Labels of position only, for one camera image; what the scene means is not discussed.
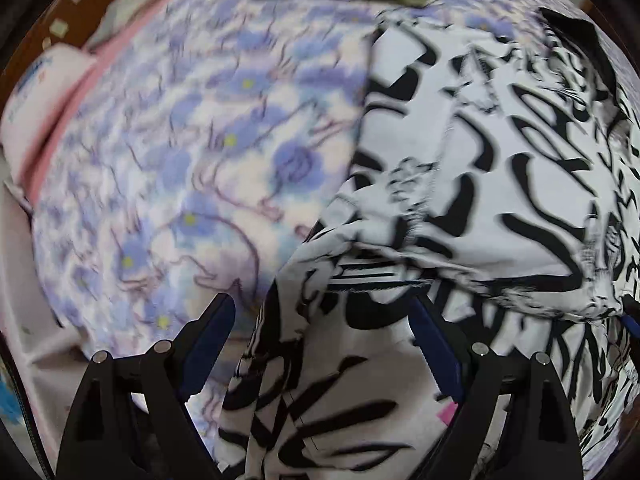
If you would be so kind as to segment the black white graffiti jacket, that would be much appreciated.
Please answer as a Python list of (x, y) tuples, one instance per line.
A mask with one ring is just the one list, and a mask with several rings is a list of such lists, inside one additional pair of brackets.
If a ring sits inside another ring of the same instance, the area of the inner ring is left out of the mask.
[(349, 175), (278, 273), (222, 406), (227, 479), (405, 479), (454, 399), (418, 345), (422, 292), (468, 341), (546, 354), (582, 476), (639, 392), (639, 119), (593, 24), (544, 45), (384, 12)]

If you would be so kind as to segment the purple floral fleece blanket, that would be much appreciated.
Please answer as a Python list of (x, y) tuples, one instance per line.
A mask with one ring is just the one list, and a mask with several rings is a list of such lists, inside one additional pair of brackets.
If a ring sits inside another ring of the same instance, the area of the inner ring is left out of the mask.
[(232, 337), (188, 404), (206, 445), (280, 267), (356, 146), (367, 34), (345, 0), (167, 0), (52, 138), (35, 204), (38, 278), (86, 353), (175, 336), (217, 292)]

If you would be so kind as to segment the small pink white pillow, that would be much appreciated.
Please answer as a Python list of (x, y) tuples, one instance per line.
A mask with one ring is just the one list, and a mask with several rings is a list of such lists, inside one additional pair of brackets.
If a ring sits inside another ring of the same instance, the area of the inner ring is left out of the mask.
[(23, 183), (68, 100), (97, 60), (68, 44), (56, 44), (21, 76), (1, 118), (1, 145), (14, 183)]

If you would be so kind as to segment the brown wooden headboard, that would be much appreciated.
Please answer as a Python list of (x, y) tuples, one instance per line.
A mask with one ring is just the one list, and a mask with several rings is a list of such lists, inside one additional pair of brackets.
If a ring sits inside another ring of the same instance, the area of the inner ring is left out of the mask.
[(113, 0), (1, 0), (1, 101), (51, 44), (83, 46)]

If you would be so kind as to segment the grey folded cloth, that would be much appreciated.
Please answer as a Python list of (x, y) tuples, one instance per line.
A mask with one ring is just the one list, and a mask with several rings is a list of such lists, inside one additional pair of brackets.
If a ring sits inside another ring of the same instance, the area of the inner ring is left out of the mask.
[(86, 51), (96, 50), (117, 35), (150, 0), (113, 0), (107, 7), (99, 26), (84, 45)]

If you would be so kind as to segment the pink bed sheet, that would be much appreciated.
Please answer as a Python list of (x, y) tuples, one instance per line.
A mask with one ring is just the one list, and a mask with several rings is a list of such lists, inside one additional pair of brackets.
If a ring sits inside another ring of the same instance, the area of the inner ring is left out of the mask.
[(22, 188), (32, 206), (38, 203), (40, 191), (44, 181), (47, 179), (51, 159), (58, 144), (61, 142), (68, 123), (76, 115), (82, 101), (100, 80), (102, 74), (115, 62), (119, 53), (122, 52), (122, 50), (128, 46), (131, 39), (137, 35), (137, 32), (148, 24), (149, 21), (151, 21), (157, 13), (160, 13), (170, 2), (171, 0), (156, 0), (119, 34), (99, 48), (96, 64), (92, 66), (92, 70), (90, 70), (88, 75), (85, 76), (85, 79), (81, 81), (81, 84), (78, 84), (77, 88), (68, 98), (66, 107), (63, 108), (60, 116), (56, 118), (53, 128), (44, 139), (42, 147), (36, 151), (35, 161), (26, 172), (26, 177), (24, 177), (25, 182), (22, 184)]

